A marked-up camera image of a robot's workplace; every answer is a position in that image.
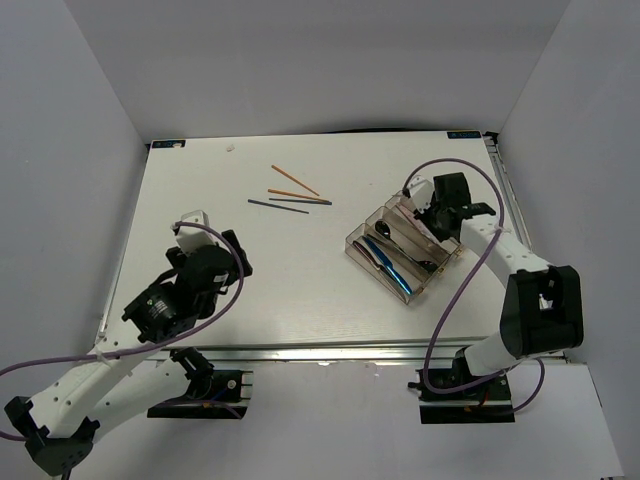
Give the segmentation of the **pink handled fork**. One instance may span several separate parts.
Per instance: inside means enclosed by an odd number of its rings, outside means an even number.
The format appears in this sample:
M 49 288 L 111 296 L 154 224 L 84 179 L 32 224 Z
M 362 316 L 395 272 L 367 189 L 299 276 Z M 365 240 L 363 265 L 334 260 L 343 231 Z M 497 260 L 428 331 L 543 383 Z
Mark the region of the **pink handled fork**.
M 436 242 L 435 237 L 431 234 L 431 232 L 426 228 L 426 226 L 419 220 L 414 217 L 414 213 L 411 212 L 406 206 L 402 203 L 397 205 L 398 210 L 404 216 L 404 218 L 425 238 L 428 238 L 432 242 Z

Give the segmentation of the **blue knife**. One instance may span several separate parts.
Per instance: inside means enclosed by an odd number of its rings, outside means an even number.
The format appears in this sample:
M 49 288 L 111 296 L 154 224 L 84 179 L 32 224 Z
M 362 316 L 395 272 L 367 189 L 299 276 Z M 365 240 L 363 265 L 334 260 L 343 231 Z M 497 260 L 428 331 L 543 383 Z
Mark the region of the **blue knife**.
M 409 296 L 413 294 L 409 283 L 396 271 L 390 258 L 383 252 L 383 250 L 374 242 L 374 239 L 367 235 L 363 238 L 367 247 L 377 257 L 384 270 L 391 276 L 395 283 Z

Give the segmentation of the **black knife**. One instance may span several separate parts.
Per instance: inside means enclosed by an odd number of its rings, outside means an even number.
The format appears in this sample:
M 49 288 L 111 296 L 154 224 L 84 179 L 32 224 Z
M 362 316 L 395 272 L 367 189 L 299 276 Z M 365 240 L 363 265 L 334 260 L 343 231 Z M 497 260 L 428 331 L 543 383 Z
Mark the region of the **black knife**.
M 353 241 L 353 247 L 366 258 L 368 263 L 377 271 L 383 272 L 385 271 L 385 265 L 379 261 L 379 259 L 361 242 Z

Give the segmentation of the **dark blue chopstick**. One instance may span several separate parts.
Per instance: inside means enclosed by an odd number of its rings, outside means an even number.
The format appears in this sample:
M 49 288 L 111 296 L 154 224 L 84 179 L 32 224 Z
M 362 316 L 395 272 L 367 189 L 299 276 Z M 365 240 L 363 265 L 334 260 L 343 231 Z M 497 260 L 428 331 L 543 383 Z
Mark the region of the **dark blue chopstick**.
M 259 201 L 259 200 L 255 200 L 255 199 L 248 199 L 247 203 L 249 203 L 251 205 L 267 207 L 267 208 L 272 208 L 272 209 L 278 209 L 278 210 L 283 210 L 283 211 L 289 211 L 289 212 L 305 214 L 305 215 L 308 215 L 310 213 L 310 212 L 308 212 L 306 210 L 296 209 L 296 208 L 292 208 L 292 207 L 286 207 L 286 206 L 282 206 L 282 205 L 276 205 L 274 203 Z

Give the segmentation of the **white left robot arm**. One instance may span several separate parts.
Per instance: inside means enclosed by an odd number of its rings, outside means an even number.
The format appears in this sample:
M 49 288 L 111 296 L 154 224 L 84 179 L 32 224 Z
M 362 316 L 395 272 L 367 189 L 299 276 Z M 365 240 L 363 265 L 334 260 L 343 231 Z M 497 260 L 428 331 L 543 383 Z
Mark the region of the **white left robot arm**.
M 219 296 L 242 287 L 253 269 L 232 230 L 194 222 L 172 228 L 171 267 L 123 309 L 105 337 L 45 390 L 17 396 L 4 410 L 33 462 L 51 477 L 66 477 L 107 432 L 164 401 L 194 403 L 215 392 L 213 365 L 194 347 L 174 351 L 142 380 L 123 380 L 146 358 L 221 317 Z

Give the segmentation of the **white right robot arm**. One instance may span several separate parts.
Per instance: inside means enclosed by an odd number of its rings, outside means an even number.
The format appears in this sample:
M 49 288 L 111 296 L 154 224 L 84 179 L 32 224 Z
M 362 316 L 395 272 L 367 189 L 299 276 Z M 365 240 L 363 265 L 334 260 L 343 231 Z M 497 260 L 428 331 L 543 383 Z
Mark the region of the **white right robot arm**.
M 584 341 L 579 273 L 554 266 L 521 243 L 485 202 L 474 202 L 465 175 L 414 177 L 407 204 L 436 240 L 454 240 L 483 260 L 505 288 L 499 329 L 464 349 L 463 364 L 451 374 L 453 390 L 472 399 L 488 385 L 488 375 L 520 360 L 577 348 Z

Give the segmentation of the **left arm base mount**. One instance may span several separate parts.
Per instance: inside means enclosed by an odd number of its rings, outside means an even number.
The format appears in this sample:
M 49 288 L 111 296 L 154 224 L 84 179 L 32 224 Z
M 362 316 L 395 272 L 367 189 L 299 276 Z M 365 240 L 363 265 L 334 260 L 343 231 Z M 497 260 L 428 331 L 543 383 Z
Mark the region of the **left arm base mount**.
M 253 371 L 215 366 L 193 347 L 172 349 L 189 381 L 186 392 L 147 411 L 152 419 L 241 420 L 252 397 Z

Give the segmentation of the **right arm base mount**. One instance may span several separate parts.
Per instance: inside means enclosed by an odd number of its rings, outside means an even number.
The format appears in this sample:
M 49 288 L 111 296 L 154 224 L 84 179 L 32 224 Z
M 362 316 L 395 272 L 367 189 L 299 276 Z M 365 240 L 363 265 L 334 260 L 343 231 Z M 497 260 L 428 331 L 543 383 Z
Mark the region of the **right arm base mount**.
M 453 393 L 435 393 L 424 383 L 424 371 L 407 388 L 418 395 L 420 421 L 425 425 L 513 423 L 515 413 L 505 375 Z

